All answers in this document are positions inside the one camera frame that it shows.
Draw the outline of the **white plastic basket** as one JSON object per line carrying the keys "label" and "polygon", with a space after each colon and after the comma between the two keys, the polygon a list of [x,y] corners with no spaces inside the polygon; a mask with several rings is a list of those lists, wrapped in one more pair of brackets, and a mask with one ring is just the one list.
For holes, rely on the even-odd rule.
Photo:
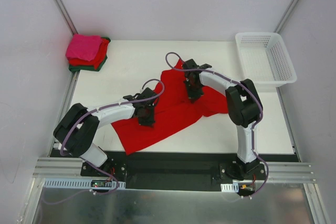
{"label": "white plastic basket", "polygon": [[278,33],[237,33],[235,41],[243,76],[252,80],[258,91],[272,92],[297,81],[288,50]]}

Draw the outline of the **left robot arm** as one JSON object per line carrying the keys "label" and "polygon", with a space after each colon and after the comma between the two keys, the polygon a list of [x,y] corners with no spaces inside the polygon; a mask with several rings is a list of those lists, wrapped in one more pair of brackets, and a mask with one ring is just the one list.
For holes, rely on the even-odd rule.
{"label": "left robot arm", "polygon": [[96,109],[76,103],[58,123],[53,136],[64,145],[64,149],[71,156],[84,159],[93,165],[93,170],[99,176],[105,176],[111,171],[111,161],[107,154],[93,143],[97,130],[105,125],[131,118],[137,118],[142,126],[153,125],[155,101],[158,97],[153,90],[145,88],[142,93],[126,95],[118,103]]}

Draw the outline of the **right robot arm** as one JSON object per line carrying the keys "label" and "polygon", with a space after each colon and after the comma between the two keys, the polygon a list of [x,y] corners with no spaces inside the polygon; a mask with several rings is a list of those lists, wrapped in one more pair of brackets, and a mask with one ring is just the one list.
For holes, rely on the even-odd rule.
{"label": "right robot arm", "polygon": [[193,59],[182,63],[189,100],[194,103],[210,87],[226,97],[228,115],[237,126],[238,151],[236,162],[225,168],[231,179],[248,179],[259,165],[255,150],[254,130],[262,119],[263,108],[254,83],[250,79],[238,82],[215,71],[211,65],[197,65]]}

